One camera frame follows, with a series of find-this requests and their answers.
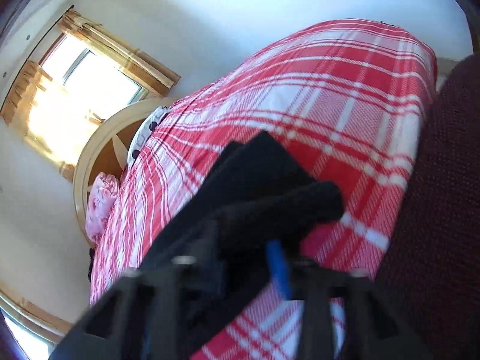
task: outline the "window pane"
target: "window pane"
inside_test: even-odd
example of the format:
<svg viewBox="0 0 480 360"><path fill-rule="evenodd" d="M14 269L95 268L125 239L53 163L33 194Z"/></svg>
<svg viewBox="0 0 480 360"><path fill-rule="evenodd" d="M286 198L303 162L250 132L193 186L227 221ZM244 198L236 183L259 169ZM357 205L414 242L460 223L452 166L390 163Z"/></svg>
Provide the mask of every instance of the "window pane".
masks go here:
<svg viewBox="0 0 480 360"><path fill-rule="evenodd" d="M78 64L65 87L103 119L125 108L140 89L108 61L92 52Z"/></svg>
<svg viewBox="0 0 480 360"><path fill-rule="evenodd" d="M49 346L45 342L35 337L28 330L18 326L9 318L5 318L5 322L31 360L47 360L49 358Z"/></svg>
<svg viewBox="0 0 480 360"><path fill-rule="evenodd" d="M63 76L85 49L85 45L80 40L67 36L42 64L42 68L62 84Z"/></svg>

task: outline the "checkered bedspread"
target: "checkered bedspread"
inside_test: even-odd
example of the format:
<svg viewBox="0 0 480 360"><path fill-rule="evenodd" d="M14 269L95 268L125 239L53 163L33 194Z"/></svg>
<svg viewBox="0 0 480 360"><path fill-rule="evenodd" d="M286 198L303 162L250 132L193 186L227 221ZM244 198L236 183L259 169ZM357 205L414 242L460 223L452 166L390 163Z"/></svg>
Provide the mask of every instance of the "checkered bedspread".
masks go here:
<svg viewBox="0 0 480 360"><path fill-rule="evenodd" d="M323 266L374 276L412 172L419 130L435 98L433 51L408 32L334 20L279 40L238 69L177 101L126 174L95 254L91 302L195 194L232 140L267 130L319 180L342 190L346 212L317 226L302 250ZM290 359L300 302L270 284L193 359ZM332 302L337 349L341 304Z"/></svg>

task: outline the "wooden headboard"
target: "wooden headboard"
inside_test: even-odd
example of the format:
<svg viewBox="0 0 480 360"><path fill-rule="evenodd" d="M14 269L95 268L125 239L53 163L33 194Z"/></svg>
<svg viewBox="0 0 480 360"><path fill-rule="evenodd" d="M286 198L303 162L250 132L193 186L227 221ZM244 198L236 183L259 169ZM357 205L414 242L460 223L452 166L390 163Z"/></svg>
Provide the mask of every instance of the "wooden headboard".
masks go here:
<svg viewBox="0 0 480 360"><path fill-rule="evenodd" d="M89 187L100 172L122 175L127 152L142 122L160 105L171 105L176 99L150 98L129 105L105 120L82 150L73 176L73 202L80 230L90 247L95 244L85 232Z"/></svg>

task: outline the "curved headboard frame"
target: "curved headboard frame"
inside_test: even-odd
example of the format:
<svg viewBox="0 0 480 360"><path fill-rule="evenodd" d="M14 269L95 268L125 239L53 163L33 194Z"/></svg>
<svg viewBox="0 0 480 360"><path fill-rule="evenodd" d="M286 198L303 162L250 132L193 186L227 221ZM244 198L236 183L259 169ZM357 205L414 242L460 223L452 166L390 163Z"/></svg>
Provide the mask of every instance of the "curved headboard frame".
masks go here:
<svg viewBox="0 0 480 360"><path fill-rule="evenodd" d="M138 126L160 105L170 106L177 99L173 98L150 98L141 100L140 102L129 105L121 111L114 114L109 119L105 120L99 128L92 134L87 144L82 150L78 159L75 173L73 175L73 201L75 204L75 212L77 215L78 225L82 231L83 237L87 241L91 248L95 247L95 244L88 238L85 231L86 210L89 186L92 179L102 171L96 166L93 175L92 170L94 168L97 158L102 153L102 150L107 144L112 141L113 150L116 158L112 158L112 162L120 165L121 169L126 165L127 152L130 142L132 141L136 129ZM126 145L125 138L120 140L117 136L122 131L125 131L128 127L132 126L131 133L127 137L129 139L128 146Z"/></svg>

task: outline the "maroon fabric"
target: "maroon fabric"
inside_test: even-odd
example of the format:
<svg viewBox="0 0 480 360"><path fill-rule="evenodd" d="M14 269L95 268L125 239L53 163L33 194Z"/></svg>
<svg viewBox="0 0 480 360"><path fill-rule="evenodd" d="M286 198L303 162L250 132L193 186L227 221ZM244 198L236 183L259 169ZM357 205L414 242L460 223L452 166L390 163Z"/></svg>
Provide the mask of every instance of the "maroon fabric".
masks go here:
<svg viewBox="0 0 480 360"><path fill-rule="evenodd" d="M435 359L480 359L480 55L430 109L377 281Z"/></svg>
<svg viewBox="0 0 480 360"><path fill-rule="evenodd" d="M30 360L11 333L0 311L0 359Z"/></svg>

